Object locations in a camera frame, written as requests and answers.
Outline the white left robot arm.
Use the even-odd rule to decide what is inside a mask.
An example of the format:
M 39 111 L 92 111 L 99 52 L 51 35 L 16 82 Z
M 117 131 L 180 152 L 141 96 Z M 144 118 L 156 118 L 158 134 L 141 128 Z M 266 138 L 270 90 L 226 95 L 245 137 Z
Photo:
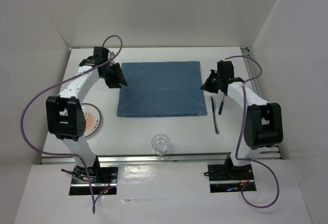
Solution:
M 83 177 L 96 182 L 101 177 L 97 156 L 92 152 L 85 138 L 87 122 L 82 102 L 92 86 L 104 79 L 108 88 L 120 89 L 127 86 L 119 63 L 113 61 L 115 55 L 104 47 L 94 47 L 93 55 L 79 64 L 77 78 L 57 96 L 46 100 L 49 133 L 61 140 L 74 155 L 76 166 L 83 168 Z

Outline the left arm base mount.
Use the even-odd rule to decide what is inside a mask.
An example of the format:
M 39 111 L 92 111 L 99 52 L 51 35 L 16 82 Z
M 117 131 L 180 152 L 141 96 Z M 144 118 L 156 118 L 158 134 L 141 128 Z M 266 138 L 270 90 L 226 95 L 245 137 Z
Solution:
M 88 168 L 91 187 L 94 195 L 116 195 L 118 166 L 101 167 L 98 159 Z M 73 170 L 61 169 L 71 176 L 70 196 L 91 195 L 89 181 L 84 167 L 75 166 Z

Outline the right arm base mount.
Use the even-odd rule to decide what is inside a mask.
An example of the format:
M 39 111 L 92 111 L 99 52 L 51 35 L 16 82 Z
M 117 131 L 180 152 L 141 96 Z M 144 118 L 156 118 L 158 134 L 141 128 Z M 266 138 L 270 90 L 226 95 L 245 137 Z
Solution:
M 257 191 L 251 165 L 237 169 L 234 166 L 208 165 L 208 170 L 203 174 L 209 179 L 211 193 L 231 193 L 244 191 Z

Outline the blue cloth placemat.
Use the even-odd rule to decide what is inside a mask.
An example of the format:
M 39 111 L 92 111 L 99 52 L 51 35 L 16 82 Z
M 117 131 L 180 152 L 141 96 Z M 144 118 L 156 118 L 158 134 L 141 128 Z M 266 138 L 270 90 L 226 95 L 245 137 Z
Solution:
M 207 114 L 200 63 L 123 63 L 118 117 L 183 117 Z

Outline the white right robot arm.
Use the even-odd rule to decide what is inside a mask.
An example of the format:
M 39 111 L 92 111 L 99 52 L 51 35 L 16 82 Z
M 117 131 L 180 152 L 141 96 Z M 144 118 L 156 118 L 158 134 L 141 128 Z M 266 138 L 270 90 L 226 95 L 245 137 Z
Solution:
M 236 149 L 227 157 L 224 174 L 234 179 L 241 167 L 251 163 L 264 148 L 275 146 L 283 140 L 281 106 L 258 96 L 240 77 L 235 77 L 231 61 L 221 60 L 201 89 L 210 93 L 222 92 L 243 108 L 241 132 Z

